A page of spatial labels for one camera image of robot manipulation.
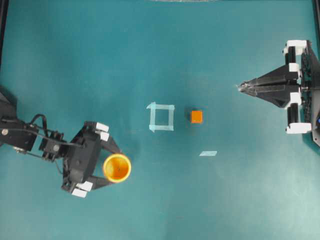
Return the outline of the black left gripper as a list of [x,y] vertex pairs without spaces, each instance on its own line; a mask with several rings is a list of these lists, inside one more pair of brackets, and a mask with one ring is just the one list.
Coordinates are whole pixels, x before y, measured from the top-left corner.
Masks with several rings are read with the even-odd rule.
[[122,154],[115,140],[109,134],[109,127],[100,122],[86,121],[71,140],[63,158],[63,180],[61,188],[79,198],[87,193],[113,183],[94,175],[101,149],[112,154]]

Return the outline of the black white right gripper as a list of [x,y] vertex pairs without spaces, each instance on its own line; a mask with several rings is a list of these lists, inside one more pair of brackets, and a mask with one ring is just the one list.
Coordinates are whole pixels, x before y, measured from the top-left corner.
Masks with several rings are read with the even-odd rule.
[[304,85],[303,72],[297,58],[303,57],[307,43],[306,40],[288,40],[283,49],[285,65],[237,86],[241,93],[287,110],[287,134],[306,134],[312,130],[312,124],[300,121],[299,114],[299,107],[303,104],[302,93],[308,87]]

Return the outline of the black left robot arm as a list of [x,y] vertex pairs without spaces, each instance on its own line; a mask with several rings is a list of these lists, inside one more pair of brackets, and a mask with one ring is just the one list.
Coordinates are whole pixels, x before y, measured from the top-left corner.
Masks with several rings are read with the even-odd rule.
[[[36,139],[40,137],[39,151],[33,154]],[[87,193],[110,186],[106,177],[94,174],[101,150],[116,153],[118,147],[109,134],[108,126],[85,121],[83,127],[68,142],[64,134],[48,129],[47,118],[36,114],[29,122],[18,118],[17,99],[4,87],[0,88],[0,143],[12,146],[17,153],[30,155],[46,162],[57,163],[62,176],[61,189],[73,196],[85,198]]]

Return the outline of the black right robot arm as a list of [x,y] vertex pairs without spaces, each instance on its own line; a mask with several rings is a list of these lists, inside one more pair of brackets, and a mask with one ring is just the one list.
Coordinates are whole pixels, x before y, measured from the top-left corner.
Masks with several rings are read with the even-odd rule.
[[309,40],[289,40],[282,50],[285,64],[252,80],[239,92],[287,111],[287,134],[310,134],[320,144],[320,61]]

